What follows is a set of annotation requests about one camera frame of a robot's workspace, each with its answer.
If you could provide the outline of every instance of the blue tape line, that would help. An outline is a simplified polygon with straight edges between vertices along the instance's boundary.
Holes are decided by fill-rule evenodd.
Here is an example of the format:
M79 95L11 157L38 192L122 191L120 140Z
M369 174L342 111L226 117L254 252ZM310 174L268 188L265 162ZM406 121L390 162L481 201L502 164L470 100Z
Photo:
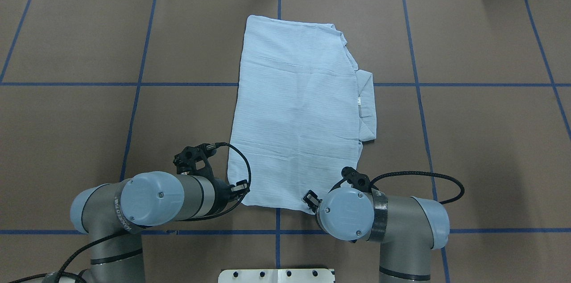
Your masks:
M20 35L20 31L22 29L22 25L24 24L24 20L26 19L26 14L28 13L28 9L30 8L31 2L32 0L28 0L26 2L26 7L24 7L24 12L22 13L22 17L20 18L20 23L18 23L18 27L16 28L14 39L12 40L12 45L10 45L10 49L8 50L8 55L6 56L6 61L4 61L4 67L2 67L2 73L0 73L0 82L4 80L4 75L6 75L6 70L8 69L8 64L10 63L12 52L14 51L14 47L16 46L16 41L18 41L18 36Z
M3 86L136 86L136 82L3 82Z
M178 235L274 235L275 230L178 230Z
M137 86L137 82L2 82L2 86ZM376 87L415 87L408 82L377 82ZM421 87L553 87L550 83L430 83L420 82ZM237 82L141 82L143 87L237 87ZM556 87L571 87L571 83L555 83Z
M418 71L416 69L416 57L414 56L414 47L412 45L412 33L410 32L410 20L408 17L408 8L406 8L406 0L402 0L402 8L404 10L404 19L406 22L406 34L408 35L408 47L410 48L410 60L412 61L412 72L414 73L414 86L416 87L416 98L418 99L418 109L420 110L420 122L422 124L422 135L424 136L424 149L426 150L426 156L428 157L428 165L430 167L430 172L434 172L432 167L432 155L430 154L430 143L428 142L428 131L426 130L426 120L424 118L424 107L422 106L422 95L420 94L420 81L418 80ZM438 194L436 191L436 181L434 177L430 178L432 183L432 199L438 201ZM442 263L444 266L444 277L447 277L446 283L450 283L448 273L448 259L446 258L446 252L442 250Z
M419 83L421 87L551 87L550 83Z
M141 59L141 69L139 70L139 80L137 81L137 91L135 92L135 100L133 101L133 110L131 112L131 121L129 122L129 131L127 132L127 143L125 145L125 153L123 155L123 165L121 166L120 181L123 181L125 179L125 170L127 169L127 156L129 155L129 149L131 148L133 124L135 122L135 113L137 113L139 94L141 93L141 82L143 82L145 61L147 59L147 50L149 49L149 39L151 38L151 28L153 27L153 17L155 15L156 5L157 5L157 0L153 0L153 5L151 6L151 15L149 16L149 25L147 27L147 37L145 37L145 47L143 49L143 57Z
M281 208L276 208L276 268L281 268Z
M281 19L281 0L277 0L277 19Z
M281 235L328 235L320 229L282 229Z
M236 82L143 82L141 86L157 86L157 87L169 87L169 86L194 86L194 87L237 87Z
M446 283L450 283L450 271L448 270L448 257L446 256L446 248L441 248L440 254L442 255L442 264L444 265L444 280Z
M571 228L464 228L450 230L450 234L493 233L571 233Z
M318 229L144 230L144 235L327 235ZM571 233L571 228L464 228L450 234ZM0 235L84 235L67 229L0 229Z
M0 235L84 235L77 230L66 229L0 229Z
M377 82L373 83L373 86L376 87L414 87L416 84L414 83L406 83L406 82Z
M545 64L545 70L547 70L549 81L551 81L551 86L553 87L553 93L555 94L555 99L557 100L557 106L559 106L559 111L561 112L561 116L563 117L563 123L565 124L565 128L567 129L567 136L571 140L571 128L569 127L569 121L567 120L567 115L565 114L565 110L563 110L563 104L561 103L561 99L559 98L559 92L557 91L557 87L555 86L555 80L553 79L553 74L551 73L551 69L549 68L549 62L547 61L547 56L545 55L543 44L541 43L541 39L539 38L539 33L537 33L537 28L535 26L532 10L530 9L530 2L528 0L524 0L524 2L525 2L525 8L528 10L528 15L530 17L530 23L532 25L532 29L534 29L534 34L536 36L537 45L539 46L539 51L541 52L541 57L543 58L543 63Z

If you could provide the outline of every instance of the light blue joint cap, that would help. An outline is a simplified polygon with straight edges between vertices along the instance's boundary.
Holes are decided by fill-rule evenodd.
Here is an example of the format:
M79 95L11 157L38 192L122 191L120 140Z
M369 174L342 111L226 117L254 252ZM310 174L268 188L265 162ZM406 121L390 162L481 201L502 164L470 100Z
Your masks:
M97 187L93 187L93 188L86 189L86 190L82 191L81 193L79 193L79 195L77 195L75 197L75 199L73 200L73 203L71 203L70 219L71 219L71 223L73 224L75 230L77 230L78 232L83 233L83 234L87 234L87 230L85 230L85 228L83 228L83 222L81 221L81 218L83 216L83 208L85 207L87 200L89 200L89 197L91 197L91 194L93 194L98 188L105 186L105 185L109 185L109 184L104 183L104 184L99 185Z
M121 210L137 225L156 226L169 222L184 202L184 189L177 177L163 171L136 175L121 193Z
M375 211L365 193L351 187L339 187L319 204L319 219L331 236L352 241L363 238L371 230Z
M446 246L448 235L450 234L450 220L448 219L446 208L434 200L411 197L416 199L422 210L424 210L426 218L428 218L428 223L432 229L432 237L434 238L432 249L441 249Z

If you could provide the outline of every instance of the black strap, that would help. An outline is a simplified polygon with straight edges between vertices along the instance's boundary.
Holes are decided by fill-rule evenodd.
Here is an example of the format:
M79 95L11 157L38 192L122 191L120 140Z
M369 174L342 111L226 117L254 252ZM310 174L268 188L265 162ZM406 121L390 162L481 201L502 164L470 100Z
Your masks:
M406 273L400 273L398 271L391 271L380 266L379 266L379 271L381 271L381 273L386 275L398 277L399 279L409 279L410 281L430 281L430 274L428 275L406 274Z

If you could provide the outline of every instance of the wire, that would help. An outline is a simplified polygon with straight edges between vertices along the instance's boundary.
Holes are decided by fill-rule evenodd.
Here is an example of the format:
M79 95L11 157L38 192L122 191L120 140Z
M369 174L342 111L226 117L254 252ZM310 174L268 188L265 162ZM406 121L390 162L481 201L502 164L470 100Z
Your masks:
M464 195L464 187L458 179L455 179L454 177L450 177L448 175L437 174L437 173L429 173L428 171L395 171L393 173L387 173L387 174L383 174L383 175L375 177L373 180L371 180L371 185L376 183L380 179L385 179L385 178L394 177L394 176L404 176L404 175L419 175L419 176L435 177L437 179L446 179L448 181L455 183L460 189L459 194L457 194L455 197L453 197L449 200L441 201L440 202L441 204L448 204L451 202L455 202L455 201L459 200L460 198L462 198L462 196Z
M37 275L32 275L29 277L24 277L22 279L17 279L16 281L11 281L8 283L22 283L22 282L27 282L27 281L31 281L32 279L43 279L44 277L46 277L46 275L48 275L49 273L43 273L43 274L37 274ZM77 274L73 274L73 273L69 273L67 271L65 271L62 276L65 277L69 277L70 279L75 279L75 281L80 281L81 283L87 283L85 281L85 279L83 277L80 277Z
M238 155L240 155L240 157L242 157L242 159L244 159L244 163L246 164L246 168L248 169L248 188L250 188L250 185L252 184L252 170L249 167L248 159L246 159L244 154L241 153L241 151L238 150L238 148L230 145L230 143L217 142L216 145L218 145L218 147L223 147L223 146L230 147L232 150L236 151L236 153ZM229 212L232 212L242 202L242 200L244 199L245 196L246 196L246 194L243 194L242 196L240 196L240 198L237 200L236 204L234 204L232 207L228 208L224 212L219 212L218 214L208 215L208 216L203 216L203 217L197 217L197 218L188 218L186 220L180 220L180 222L205 221L205 220L211 220L213 218L220 217L222 215L226 215Z
M77 257L78 255L80 255L83 251L85 251L88 248L91 248L92 246L95 246L97 244L100 244L104 241L108 241L112 238L116 238L125 234L129 234L129 232L127 232L126 230L121 230L120 232L117 232L115 234L111 234L108 236L105 236L104 238L100 238L98 240L92 241L91 243L84 245L82 248L78 249L75 251L75 253L73 253L65 263L63 263L62 267L59 269L59 271L57 272L57 274L55 275L55 283L59 282L59 279L61 279L61 277L63 276L64 271L66 270L66 267L71 263L71 261L73 261L73 259L75 257Z

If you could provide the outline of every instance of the white mounting plate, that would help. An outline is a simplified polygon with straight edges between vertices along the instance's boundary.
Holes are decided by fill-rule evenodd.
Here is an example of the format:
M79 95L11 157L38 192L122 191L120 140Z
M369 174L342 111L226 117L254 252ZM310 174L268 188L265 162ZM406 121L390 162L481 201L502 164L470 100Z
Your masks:
M218 283L335 283L334 269L224 270Z

